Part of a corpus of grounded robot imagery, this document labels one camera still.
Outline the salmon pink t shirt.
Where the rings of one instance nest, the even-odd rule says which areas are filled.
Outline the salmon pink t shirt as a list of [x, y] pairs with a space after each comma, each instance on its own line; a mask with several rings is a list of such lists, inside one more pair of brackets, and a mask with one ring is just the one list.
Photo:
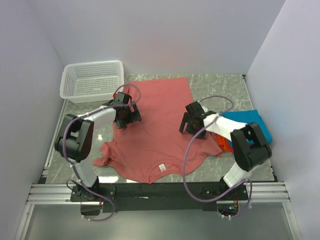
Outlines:
[[193, 102], [186, 77], [132, 81], [123, 90], [133, 100], [140, 99], [141, 121], [125, 129], [114, 126], [112, 141], [102, 144], [102, 157], [93, 161], [95, 166], [108, 166], [126, 179], [151, 184], [169, 174], [189, 174], [207, 156], [222, 153], [208, 132], [205, 139], [194, 140], [183, 163], [193, 137], [179, 132], [185, 107]]

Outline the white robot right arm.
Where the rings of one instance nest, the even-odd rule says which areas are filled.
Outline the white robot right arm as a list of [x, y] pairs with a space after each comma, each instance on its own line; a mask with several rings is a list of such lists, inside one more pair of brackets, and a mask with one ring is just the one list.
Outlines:
[[198, 101], [188, 104], [185, 109], [179, 132], [193, 135], [191, 142], [204, 139], [207, 132], [231, 141], [234, 164], [222, 177], [219, 193], [226, 200], [232, 199], [237, 194], [236, 185], [272, 156], [261, 127], [256, 122], [238, 122], [220, 113], [205, 111]]

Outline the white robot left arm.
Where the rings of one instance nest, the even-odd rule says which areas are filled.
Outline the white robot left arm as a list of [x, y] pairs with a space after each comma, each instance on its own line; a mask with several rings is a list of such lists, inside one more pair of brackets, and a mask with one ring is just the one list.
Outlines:
[[124, 92], [115, 93], [112, 100], [95, 110], [64, 117], [54, 149], [70, 164], [77, 177], [77, 184], [83, 187], [82, 195], [88, 201], [94, 201], [100, 195], [99, 178], [87, 161], [95, 129], [108, 123], [114, 123], [117, 129], [125, 129], [129, 124], [141, 120], [137, 102]]

